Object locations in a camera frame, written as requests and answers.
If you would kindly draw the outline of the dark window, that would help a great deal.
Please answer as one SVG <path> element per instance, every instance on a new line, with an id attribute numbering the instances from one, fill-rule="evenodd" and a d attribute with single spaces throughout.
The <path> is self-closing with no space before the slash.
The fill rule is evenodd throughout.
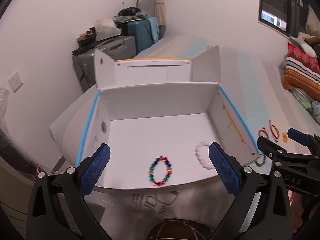
<path id="1" fill-rule="evenodd" d="M 259 21 L 287 35 L 306 33 L 308 0 L 260 0 Z"/>

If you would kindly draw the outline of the beige curtain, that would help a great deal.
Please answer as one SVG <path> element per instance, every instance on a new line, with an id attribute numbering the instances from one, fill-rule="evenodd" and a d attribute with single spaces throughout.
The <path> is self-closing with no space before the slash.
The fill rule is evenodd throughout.
<path id="1" fill-rule="evenodd" d="M 165 0 L 155 0 L 154 14 L 159 25 L 167 25 Z"/>

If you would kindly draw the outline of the dark clothes pile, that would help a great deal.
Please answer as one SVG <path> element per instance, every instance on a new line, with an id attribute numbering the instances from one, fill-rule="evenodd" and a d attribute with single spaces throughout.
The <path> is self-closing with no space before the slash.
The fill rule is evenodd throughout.
<path id="1" fill-rule="evenodd" d="M 148 17 L 148 13 L 137 7 L 129 7 L 118 12 L 117 16 L 113 17 L 115 24 L 121 24 L 130 21 L 143 20 Z"/>

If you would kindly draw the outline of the striped orange pillow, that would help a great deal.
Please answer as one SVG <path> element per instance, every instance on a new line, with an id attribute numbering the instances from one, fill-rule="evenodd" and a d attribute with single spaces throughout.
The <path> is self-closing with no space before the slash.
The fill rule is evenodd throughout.
<path id="1" fill-rule="evenodd" d="M 319 64 L 290 41 L 287 44 L 283 87 L 287 90 L 300 88 L 319 102 Z"/>

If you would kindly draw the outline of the brown fur blanket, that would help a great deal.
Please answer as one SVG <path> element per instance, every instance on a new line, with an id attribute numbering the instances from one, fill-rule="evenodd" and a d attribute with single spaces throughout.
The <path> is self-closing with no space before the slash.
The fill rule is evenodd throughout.
<path id="1" fill-rule="evenodd" d="M 320 36 L 307 37 L 304 41 L 310 45 L 316 53 L 317 60 L 320 57 Z"/>

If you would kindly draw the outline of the floral quilt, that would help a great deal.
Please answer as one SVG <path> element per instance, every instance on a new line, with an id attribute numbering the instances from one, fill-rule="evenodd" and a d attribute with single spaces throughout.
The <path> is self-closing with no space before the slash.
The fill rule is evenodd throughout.
<path id="1" fill-rule="evenodd" d="M 308 111 L 308 113 L 314 118 L 314 120 L 319 124 L 320 121 L 320 104 L 314 98 L 309 96 L 301 88 L 290 89 L 292 95 L 301 104 L 301 106 Z"/>

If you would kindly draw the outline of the white plastic bag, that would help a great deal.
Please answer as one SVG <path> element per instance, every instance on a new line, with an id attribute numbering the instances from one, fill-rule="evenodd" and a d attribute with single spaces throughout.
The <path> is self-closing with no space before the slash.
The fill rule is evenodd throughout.
<path id="1" fill-rule="evenodd" d="M 97 20 L 95 25 L 96 40 L 101 41 L 121 34 L 112 18 Z"/>

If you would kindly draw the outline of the striped bed sheet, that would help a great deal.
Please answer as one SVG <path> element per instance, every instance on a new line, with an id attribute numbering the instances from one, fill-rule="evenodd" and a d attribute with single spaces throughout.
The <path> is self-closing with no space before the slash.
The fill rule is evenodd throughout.
<path id="1" fill-rule="evenodd" d="M 132 60 L 96 50 L 99 98 L 92 117 L 95 144 L 111 158 L 97 189 L 143 194 L 135 208 L 161 218 L 186 218 L 215 227 L 230 206 L 208 143 L 218 142 L 242 165 L 258 157 L 257 130 L 274 120 L 318 132 L 292 114 L 279 77 L 241 51 L 212 46 L 189 35 L 164 38 Z"/>

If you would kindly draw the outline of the teal suitcase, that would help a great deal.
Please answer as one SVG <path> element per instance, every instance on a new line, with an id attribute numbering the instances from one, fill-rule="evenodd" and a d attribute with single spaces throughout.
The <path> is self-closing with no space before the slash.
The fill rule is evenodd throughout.
<path id="1" fill-rule="evenodd" d="M 160 30 L 158 20 L 155 17 L 130 21 L 127 24 L 127 32 L 129 36 L 135 38 L 137 54 L 159 41 Z"/>

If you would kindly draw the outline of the blue yellow cardboard box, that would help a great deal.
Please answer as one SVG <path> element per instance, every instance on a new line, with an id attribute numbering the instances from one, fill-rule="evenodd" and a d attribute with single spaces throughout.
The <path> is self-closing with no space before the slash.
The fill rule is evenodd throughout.
<path id="1" fill-rule="evenodd" d="M 217 142 L 241 165 L 258 158 L 252 132 L 220 86 L 220 48 L 191 60 L 114 61 L 94 52 L 96 85 L 51 124 L 62 155 L 76 165 L 107 144 L 111 157 L 96 188 L 151 192 L 213 179 L 195 155 Z"/>

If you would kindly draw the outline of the white wall socket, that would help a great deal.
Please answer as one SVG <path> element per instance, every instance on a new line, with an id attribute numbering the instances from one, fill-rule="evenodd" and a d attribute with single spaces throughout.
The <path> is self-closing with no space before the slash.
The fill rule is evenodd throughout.
<path id="1" fill-rule="evenodd" d="M 18 71 L 11 76 L 8 80 L 8 84 L 14 93 L 23 85 L 23 81 Z"/>

